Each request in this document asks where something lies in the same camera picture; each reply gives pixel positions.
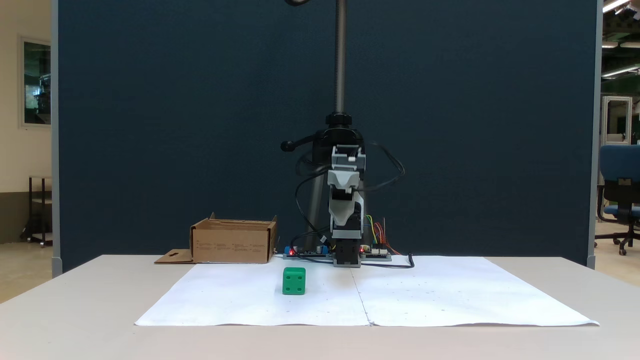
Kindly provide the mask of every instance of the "window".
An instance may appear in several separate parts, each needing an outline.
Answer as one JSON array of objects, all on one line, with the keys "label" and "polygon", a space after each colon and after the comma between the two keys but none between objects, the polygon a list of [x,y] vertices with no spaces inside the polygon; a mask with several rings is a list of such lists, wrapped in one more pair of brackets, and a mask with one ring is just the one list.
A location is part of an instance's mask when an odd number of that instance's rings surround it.
[{"label": "window", "polygon": [[51,45],[20,37],[19,109],[21,127],[51,126]]}]

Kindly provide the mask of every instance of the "floor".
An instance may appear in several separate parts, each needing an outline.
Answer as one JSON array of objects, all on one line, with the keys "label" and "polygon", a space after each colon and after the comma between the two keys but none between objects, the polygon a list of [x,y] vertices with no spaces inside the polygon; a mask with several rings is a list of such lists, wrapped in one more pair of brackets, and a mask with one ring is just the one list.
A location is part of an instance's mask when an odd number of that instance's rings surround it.
[{"label": "floor", "polygon": [[39,243],[0,244],[0,303],[50,280],[52,256]]},{"label": "floor", "polygon": [[[596,234],[626,231],[622,225],[596,223]],[[627,255],[620,256],[612,240],[599,240],[596,270],[640,286],[640,241],[627,249]],[[0,303],[51,279],[52,255],[51,247],[41,249],[39,243],[0,244]]]}]

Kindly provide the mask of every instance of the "green cube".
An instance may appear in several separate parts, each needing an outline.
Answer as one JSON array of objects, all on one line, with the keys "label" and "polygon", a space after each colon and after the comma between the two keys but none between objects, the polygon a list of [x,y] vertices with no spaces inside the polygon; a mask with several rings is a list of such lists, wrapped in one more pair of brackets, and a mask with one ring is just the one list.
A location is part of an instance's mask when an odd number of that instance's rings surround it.
[{"label": "green cube", "polygon": [[304,295],[307,269],[284,268],[282,273],[282,293],[284,295]]}]

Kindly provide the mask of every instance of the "blue office chair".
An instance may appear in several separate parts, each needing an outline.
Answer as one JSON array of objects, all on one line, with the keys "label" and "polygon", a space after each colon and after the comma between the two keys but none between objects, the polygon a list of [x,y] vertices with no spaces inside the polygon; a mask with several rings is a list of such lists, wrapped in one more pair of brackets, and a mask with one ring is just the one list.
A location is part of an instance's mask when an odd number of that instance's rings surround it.
[{"label": "blue office chair", "polygon": [[[640,145],[602,146],[600,171],[604,185],[598,185],[598,218],[627,225],[629,230],[626,233],[596,235],[596,240],[613,239],[614,244],[620,245],[618,254],[627,255],[625,245],[633,247],[634,239],[640,239],[640,234],[634,232],[634,224],[640,219],[640,207],[633,206],[640,203]],[[613,215],[615,220],[602,216],[602,198],[618,203],[604,208],[604,213]]]}]

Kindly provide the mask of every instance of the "open cardboard box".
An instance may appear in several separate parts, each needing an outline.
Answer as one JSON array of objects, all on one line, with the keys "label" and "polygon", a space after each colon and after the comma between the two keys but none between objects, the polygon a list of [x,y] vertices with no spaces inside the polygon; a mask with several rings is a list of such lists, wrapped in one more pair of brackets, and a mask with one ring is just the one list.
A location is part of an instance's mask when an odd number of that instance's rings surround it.
[{"label": "open cardboard box", "polygon": [[268,263],[277,236],[272,221],[218,220],[215,214],[191,226],[190,249],[173,249],[156,264]]}]

